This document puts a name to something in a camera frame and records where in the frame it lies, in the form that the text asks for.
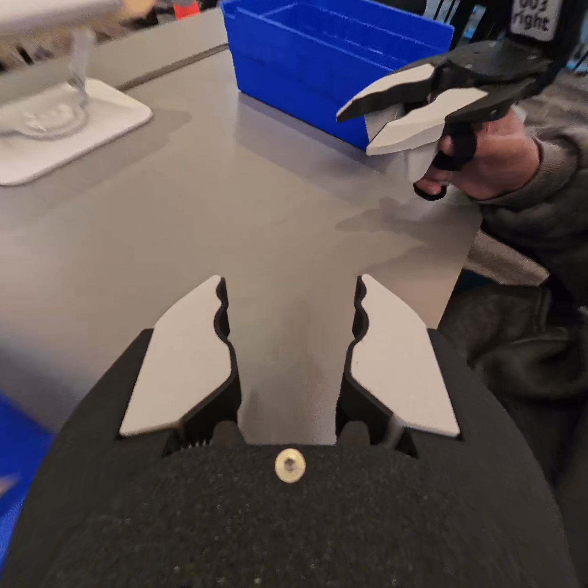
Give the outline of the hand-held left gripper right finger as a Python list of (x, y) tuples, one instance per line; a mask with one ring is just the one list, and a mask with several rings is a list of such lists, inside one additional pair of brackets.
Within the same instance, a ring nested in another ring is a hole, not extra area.
[(357, 277), (354, 309), (337, 437), (348, 423), (362, 422), (370, 445), (396, 447), (408, 430), (458, 439), (458, 420), (424, 321), (368, 274)]

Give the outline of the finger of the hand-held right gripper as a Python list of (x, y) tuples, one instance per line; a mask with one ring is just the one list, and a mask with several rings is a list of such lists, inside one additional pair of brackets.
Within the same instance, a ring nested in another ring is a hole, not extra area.
[(458, 120), (455, 114), (464, 109), (470, 115), (487, 95), (487, 91), (477, 88), (444, 91), (429, 104), (387, 122), (368, 143), (366, 154), (402, 154), (406, 178), (415, 183), (423, 178), (439, 154), (441, 139), (452, 135), (456, 143), (455, 160), (449, 166), (459, 166), (462, 164), (459, 157), (473, 156), (475, 135), (472, 122)]
[(412, 65), (372, 82), (353, 96), (336, 114), (338, 123), (363, 118), (369, 139), (389, 122), (406, 114), (407, 105), (422, 104), (429, 96), (436, 66)]

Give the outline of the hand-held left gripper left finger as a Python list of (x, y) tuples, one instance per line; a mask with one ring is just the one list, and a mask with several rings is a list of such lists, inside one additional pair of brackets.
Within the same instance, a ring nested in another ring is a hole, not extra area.
[(226, 281), (213, 275), (158, 319), (121, 437), (174, 430), (182, 443), (205, 443), (220, 422), (237, 423), (241, 390), (228, 307)]

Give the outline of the blue plastic bin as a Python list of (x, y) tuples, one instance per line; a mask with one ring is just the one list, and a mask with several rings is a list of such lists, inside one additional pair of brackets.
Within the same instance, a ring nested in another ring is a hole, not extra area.
[(26, 495), (54, 437), (1, 394), (1, 566)]
[(454, 29), (374, 1), (223, 1), (239, 91), (365, 150), (336, 114), (368, 84), (449, 50)]

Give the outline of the grey desk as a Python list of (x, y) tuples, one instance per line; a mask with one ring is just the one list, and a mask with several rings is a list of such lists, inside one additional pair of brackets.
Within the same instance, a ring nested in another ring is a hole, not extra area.
[(246, 438), (333, 443), (357, 275), (437, 327), (478, 209), (425, 202), (397, 160), (243, 96), (218, 9), (95, 48), (89, 74), (153, 119), (1, 188), (1, 391), (59, 429), (142, 329), (221, 275)]

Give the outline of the person's right hand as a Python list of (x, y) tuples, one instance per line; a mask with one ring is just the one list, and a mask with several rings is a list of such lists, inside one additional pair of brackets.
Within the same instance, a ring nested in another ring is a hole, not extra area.
[(524, 187), (540, 165), (540, 150), (527, 133), (516, 108), (501, 119), (474, 125), (474, 158), (457, 172), (430, 166), (414, 184), (428, 196), (437, 196), (447, 185), (478, 201), (487, 201)]

